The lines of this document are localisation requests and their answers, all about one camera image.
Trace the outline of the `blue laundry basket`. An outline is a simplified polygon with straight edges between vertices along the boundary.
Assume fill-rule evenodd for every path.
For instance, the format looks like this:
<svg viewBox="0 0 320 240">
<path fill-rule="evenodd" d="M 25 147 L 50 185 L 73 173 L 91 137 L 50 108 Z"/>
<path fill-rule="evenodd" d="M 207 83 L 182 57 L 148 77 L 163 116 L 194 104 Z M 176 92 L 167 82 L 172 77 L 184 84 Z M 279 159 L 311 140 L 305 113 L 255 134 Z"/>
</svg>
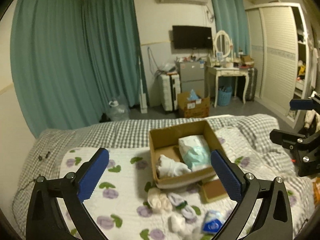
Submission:
<svg viewBox="0 0 320 240">
<path fill-rule="evenodd" d="M 219 106 L 228 106 L 232 97 L 232 87 L 223 86 L 218 90 L 217 104 Z"/>
</svg>

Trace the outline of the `green window curtain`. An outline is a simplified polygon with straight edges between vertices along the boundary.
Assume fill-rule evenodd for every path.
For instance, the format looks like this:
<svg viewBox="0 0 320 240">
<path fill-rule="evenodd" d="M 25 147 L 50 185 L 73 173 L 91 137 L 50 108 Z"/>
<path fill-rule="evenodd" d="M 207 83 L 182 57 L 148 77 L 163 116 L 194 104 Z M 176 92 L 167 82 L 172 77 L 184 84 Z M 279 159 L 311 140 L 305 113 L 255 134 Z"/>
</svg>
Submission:
<svg viewBox="0 0 320 240">
<path fill-rule="evenodd" d="M 244 0 L 211 0 L 216 30 L 225 31 L 233 41 L 236 54 L 241 49 L 245 55 L 250 54 L 248 19 Z"/>
</svg>

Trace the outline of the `white fuzzy sock pair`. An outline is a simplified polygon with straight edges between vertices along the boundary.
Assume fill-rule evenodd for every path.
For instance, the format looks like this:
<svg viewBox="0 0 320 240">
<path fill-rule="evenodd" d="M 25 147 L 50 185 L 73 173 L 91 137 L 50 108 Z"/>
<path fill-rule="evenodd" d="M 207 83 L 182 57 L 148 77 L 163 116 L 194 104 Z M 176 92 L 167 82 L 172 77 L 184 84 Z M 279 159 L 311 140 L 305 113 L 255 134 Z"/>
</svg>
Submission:
<svg viewBox="0 0 320 240">
<path fill-rule="evenodd" d="M 186 226 L 185 218 L 180 215 L 173 213 L 169 218 L 170 231 L 180 236 L 182 239 L 201 239 L 202 233 L 200 228 L 194 228 L 190 230 Z"/>
</svg>

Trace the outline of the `white dressing table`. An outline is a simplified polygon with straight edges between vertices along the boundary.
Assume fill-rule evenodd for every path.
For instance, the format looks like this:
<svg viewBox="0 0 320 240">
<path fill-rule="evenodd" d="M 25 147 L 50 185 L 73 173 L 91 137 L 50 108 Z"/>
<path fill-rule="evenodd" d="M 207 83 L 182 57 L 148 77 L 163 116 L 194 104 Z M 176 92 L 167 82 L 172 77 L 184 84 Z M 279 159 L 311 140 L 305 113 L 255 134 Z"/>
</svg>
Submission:
<svg viewBox="0 0 320 240">
<path fill-rule="evenodd" d="M 217 106 L 217 101 L 218 101 L 218 90 L 219 90 L 219 78 L 220 77 L 235 77 L 235 95 L 237 93 L 237 87 L 238 87 L 238 77 L 244 76 L 245 77 L 245 86 L 244 86 L 244 91 L 242 94 L 242 102 L 243 104 L 246 103 L 246 92 L 248 89 L 248 84 L 249 84 L 249 75 L 248 75 L 248 70 L 247 69 L 241 69 L 237 67 L 232 67 L 232 68 L 223 68 L 223 67 L 214 67 L 212 63 L 210 63 L 209 60 L 207 60 L 207 65 L 206 65 L 206 81 L 207 81 L 207 92 L 208 92 L 208 97 L 211 98 L 211 85 L 212 82 L 215 86 L 215 93 L 214 93 L 214 102 L 213 102 L 213 107 L 215 108 Z"/>
</svg>

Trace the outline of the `large green curtain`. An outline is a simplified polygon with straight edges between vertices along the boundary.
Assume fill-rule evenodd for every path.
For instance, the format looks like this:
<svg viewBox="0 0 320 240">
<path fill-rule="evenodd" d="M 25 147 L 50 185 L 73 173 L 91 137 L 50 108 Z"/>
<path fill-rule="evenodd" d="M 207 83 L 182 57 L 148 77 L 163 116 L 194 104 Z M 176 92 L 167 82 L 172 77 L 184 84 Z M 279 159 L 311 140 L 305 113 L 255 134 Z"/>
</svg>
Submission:
<svg viewBox="0 0 320 240">
<path fill-rule="evenodd" d="M 18 0 L 11 73 L 33 136 L 96 124 L 117 97 L 138 105 L 139 49 L 134 0 Z"/>
</svg>

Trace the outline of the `white oval vanity mirror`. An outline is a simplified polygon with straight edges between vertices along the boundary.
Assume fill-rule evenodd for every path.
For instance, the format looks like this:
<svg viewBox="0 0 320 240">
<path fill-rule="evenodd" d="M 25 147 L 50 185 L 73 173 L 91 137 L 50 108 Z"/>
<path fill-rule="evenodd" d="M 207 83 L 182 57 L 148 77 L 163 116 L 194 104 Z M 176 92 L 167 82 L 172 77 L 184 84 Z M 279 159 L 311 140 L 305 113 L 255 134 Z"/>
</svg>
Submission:
<svg viewBox="0 0 320 240">
<path fill-rule="evenodd" d="M 224 30 L 220 30 L 216 33 L 213 48 L 217 58 L 227 58 L 231 53 L 231 45 L 231 39 Z"/>
</svg>

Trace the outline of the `brown cardboard box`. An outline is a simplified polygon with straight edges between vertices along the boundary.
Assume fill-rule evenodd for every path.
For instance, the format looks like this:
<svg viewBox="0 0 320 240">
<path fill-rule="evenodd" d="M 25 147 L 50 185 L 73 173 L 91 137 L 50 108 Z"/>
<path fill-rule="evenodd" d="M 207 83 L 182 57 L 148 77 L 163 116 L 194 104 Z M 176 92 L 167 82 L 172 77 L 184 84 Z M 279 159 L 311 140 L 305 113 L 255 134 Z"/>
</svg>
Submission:
<svg viewBox="0 0 320 240">
<path fill-rule="evenodd" d="M 152 176 L 159 189 L 176 189 L 215 175 L 214 169 L 209 166 L 205 169 L 178 177 L 159 178 L 156 171 L 156 163 L 160 156 L 164 155 L 178 163 L 182 163 L 183 159 L 180 154 L 180 150 L 178 149 L 178 140 L 190 135 L 202 135 L 204 136 L 211 151 L 219 150 L 220 153 L 225 152 L 216 134 L 210 127 L 209 122 L 205 119 L 150 130 L 149 147 Z"/>
</svg>

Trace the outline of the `white green fuzzy socks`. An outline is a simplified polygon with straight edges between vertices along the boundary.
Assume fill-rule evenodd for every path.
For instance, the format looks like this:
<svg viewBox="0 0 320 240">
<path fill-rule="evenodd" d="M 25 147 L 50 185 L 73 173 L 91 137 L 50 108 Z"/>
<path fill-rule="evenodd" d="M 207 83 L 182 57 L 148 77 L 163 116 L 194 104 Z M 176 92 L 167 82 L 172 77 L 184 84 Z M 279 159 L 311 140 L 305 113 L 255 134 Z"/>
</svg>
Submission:
<svg viewBox="0 0 320 240">
<path fill-rule="evenodd" d="M 168 193 L 167 197 L 172 206 L 185 218 L 187 223 L 191 224 L 197 221 L 197 214 L 195 210 L 184 198 L 173 192 Z"/>
</svg>

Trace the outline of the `cream white cloth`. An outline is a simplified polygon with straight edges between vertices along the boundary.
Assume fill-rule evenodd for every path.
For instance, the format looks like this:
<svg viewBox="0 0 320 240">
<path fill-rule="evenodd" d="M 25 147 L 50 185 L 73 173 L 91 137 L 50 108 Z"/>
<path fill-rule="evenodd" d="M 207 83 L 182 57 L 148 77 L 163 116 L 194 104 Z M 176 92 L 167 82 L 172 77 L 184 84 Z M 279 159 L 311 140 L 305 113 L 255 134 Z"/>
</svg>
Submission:
<svg viewBox="0 0 320 240">
<path fill-rule="evenodd" d="M 149 189 L 147 201 L 152 211 L 155 213 L 171 212 L 173 209 L 167 195 L 161 192 L 157 187 Z"/>
</svg>

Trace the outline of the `white green cotton towel pack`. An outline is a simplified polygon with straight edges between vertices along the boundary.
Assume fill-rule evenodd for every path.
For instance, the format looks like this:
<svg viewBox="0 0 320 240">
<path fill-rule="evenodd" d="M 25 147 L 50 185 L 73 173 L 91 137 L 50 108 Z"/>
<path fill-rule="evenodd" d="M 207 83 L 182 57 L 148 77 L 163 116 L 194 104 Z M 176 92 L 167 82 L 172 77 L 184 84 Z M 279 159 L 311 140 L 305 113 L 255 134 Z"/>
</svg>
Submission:
<svg viewBox="0 0 320 240">
<path fill-rule="evenodd" d="M 178 140 L 183 162 L 192 171 L 210 167 L 210 148 L 202 135 L 190 135 Z"/>
</svg>

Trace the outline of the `clear water jug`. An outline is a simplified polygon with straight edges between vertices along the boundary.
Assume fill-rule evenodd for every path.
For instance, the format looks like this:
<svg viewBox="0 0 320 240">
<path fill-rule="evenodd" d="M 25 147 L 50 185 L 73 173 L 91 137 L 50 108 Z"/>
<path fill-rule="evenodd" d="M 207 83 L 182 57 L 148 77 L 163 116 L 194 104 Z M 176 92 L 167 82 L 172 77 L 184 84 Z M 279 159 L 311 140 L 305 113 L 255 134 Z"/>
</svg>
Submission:
<svg viewBox="0 0 320 240">
<path fill-rule="evenodd" d="M 129 120 L 129 110 L 124 104 L 119 103 L 118 100 L 114 99 L 109 102 L 110 111 L 108 116 L 112 121 L 125 121 Z"/>
</svg>

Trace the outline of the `white louvered wardrobe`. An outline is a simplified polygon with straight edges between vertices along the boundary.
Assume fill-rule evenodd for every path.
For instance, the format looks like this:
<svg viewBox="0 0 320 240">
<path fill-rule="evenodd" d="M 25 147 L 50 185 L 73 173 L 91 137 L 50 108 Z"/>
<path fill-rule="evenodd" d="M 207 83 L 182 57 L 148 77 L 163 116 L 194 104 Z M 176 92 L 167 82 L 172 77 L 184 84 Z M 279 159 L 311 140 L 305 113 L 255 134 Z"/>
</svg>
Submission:
<svg viewBox="0 0 320 240">
<path fill-rule="evenodd" d="M 250 56 L 258 71 L 255 99 L 292 128 L 303 111 L 290 107 L 292 99 L 308 94 L 310 49 L 308 27 L 299 3 L 265 3 L 246 9 Z"/>
</svg>

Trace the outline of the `brown yellow sponge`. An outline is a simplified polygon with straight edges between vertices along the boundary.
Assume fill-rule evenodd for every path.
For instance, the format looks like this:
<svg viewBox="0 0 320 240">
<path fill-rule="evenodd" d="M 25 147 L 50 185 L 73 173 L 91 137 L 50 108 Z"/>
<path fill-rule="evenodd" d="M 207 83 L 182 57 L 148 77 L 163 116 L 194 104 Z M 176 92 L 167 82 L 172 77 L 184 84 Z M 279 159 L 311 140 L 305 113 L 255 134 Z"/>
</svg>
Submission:
<svg viewBox="0 0 320 240">
<path fill-rule="evenodd" d="M 228 196 L 219 179 L 203 183 L 201 185 L 201 194 L 205 203 L 211 203 Z"/>
</svg>

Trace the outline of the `white suitcase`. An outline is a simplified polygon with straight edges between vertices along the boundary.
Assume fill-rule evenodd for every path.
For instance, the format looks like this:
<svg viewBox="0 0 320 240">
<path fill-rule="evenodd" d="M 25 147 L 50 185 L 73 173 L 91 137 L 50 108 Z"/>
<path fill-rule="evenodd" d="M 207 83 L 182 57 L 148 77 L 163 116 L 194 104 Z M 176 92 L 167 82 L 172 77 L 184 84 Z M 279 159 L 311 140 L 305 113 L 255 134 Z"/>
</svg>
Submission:
<svg viewBox="0 0 320 240">
<path fill-rule="evenodd" d="M 177 96 L 181 93 L 179 74 L 161 74 L 157 80 L 163 109 L 166 112 L 176 111 L 178 109 Z"/>
</svg>

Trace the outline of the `blue tissue pack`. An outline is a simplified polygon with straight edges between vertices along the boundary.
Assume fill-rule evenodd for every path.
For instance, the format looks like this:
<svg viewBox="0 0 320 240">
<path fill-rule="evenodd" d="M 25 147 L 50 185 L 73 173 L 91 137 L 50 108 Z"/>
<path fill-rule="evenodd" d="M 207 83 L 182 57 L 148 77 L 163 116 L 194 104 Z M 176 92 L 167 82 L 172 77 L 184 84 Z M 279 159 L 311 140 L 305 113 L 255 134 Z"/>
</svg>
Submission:
<svg viewBox="0 0 320 240">
<path fill-rule="evenodd" d="M 224 222 L 225 219 L 219 211 L 209 210 L 204 217 L 202 232 L 215 235 L 220 231 Z"/>
</svg>

